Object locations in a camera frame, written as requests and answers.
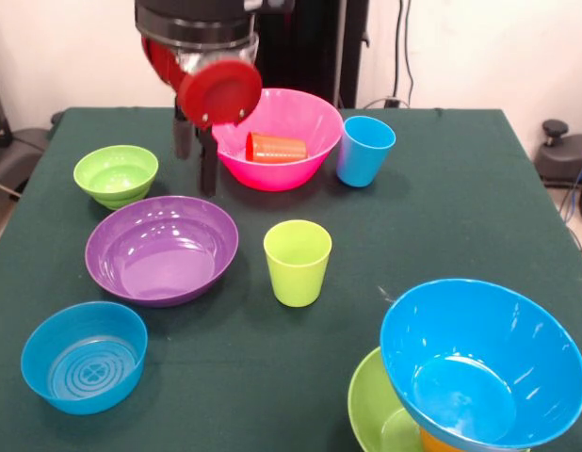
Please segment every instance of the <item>table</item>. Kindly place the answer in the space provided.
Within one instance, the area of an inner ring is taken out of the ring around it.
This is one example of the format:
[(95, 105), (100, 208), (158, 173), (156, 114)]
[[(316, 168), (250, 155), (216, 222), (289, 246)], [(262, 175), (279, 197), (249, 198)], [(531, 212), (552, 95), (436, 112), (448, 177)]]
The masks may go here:
[[(347, 110), (345, 116), (361, 113)], [(500, 111), (369, 110), (397, 145), (365, 189), (334, 176), (336, 151), (307, 185), (240, 186), (219, 170), (211, 201), (235, 219), (238, 254), (193, 304), (135, 308), (150, 331), (145, 373), (116, 408), (74, 417), (24, 384), (27, 336), (74, 303), (114, 299), (90, 279), (86, 240), (107, 214), (73, 182), (96, 148), (153, 150), (150, 196), (196, 195), (197, 152), (174, 158), (170, 109), (71, 109), (0, 242), (0, 451), (357, 451), (349, 380), (378, 344), (408, 288), (470, 277), (515, 289), (550, 310), (582, 350), (582, 256)], [(293, 310), (273, 298), (262, 249), (278, 221), (306, 218), (333, 238), (320, 299)], [(582, 416), (540, 451), (582, 451)]]

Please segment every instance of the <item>cup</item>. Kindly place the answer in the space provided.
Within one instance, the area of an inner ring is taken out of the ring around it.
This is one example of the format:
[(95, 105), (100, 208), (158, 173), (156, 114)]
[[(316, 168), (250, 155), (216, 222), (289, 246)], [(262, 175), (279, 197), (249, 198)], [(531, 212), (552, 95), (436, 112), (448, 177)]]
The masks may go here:
[(305, 141), (250, 132), (245, 159), (256, 163), (290, 163), (308, 158)]
[(320, 295), (331, 236), (319, 224), (292, 219), (273, 226), (264, 237), (274, 296), (282, 304), (301, 308)]
[(459, 449), (442, 443), (424, 428), (420, 428), (421, 444), (424, 452), (461, 452)]
[(396, 134), (385, 122), (367, 116), (348, 118), (344, 122), (337, 176), (349, 186), (370, 185), (395, 143)]

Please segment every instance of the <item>white wall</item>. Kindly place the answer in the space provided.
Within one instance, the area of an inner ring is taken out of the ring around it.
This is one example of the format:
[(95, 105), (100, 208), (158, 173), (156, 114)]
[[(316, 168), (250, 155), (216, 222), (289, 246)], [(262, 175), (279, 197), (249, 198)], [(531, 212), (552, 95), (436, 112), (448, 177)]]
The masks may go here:
[(134, 0), (0, 0), (0, 96), (12, 128), (47, 126), (72, 105), (173, 105)]
[[(359, 106), (391, 94), (398, 3), (370, 0)], [(412, 106), (502, 108), (530, 154), (544, 119), (582, 132), (582, 0), (412, 0), (409, 56)]]
[[(359, 105), (393, 85), (398, 1), (370, 3)], [(413, 0), (409, 53), (413, 106), (503, 108), (529, 152), (546, 118), (582, 131), (582, 0)], [(0, 93), (14, 128), (70, 105), (172, 104), (133, 0), (0, 0)]]

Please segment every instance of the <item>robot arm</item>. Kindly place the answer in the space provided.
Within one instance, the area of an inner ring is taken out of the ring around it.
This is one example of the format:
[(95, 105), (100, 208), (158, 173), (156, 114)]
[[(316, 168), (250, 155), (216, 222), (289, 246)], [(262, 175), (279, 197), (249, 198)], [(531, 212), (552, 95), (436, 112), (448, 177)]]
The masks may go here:
[(190, 154), (193, 124), (203, 146), (201, 190), (216, 189), (211, 126), (239, 123), (257, 106), (262, 79), (253, 66), (256, 13), (285, 13), (295, 0), (135, 0), (146, 57), (176, 94), (175, 153)]

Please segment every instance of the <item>blue bowl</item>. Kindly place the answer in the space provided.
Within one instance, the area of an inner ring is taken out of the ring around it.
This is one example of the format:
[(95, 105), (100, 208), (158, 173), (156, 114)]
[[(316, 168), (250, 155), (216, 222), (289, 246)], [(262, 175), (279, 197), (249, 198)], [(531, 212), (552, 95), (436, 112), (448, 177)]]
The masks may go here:
[(383, 362), (412, 418), (468, 452), (527, 449), (582, 412), (582, 356), (539, 305), (471, 280), (419, 285), (390, 308)]
[(21, 357), (27, 385), (69, 414), (103, 412), (136, 387), (147, 328), (130, 308), (93, 301), (59, 311), (31, 334)]

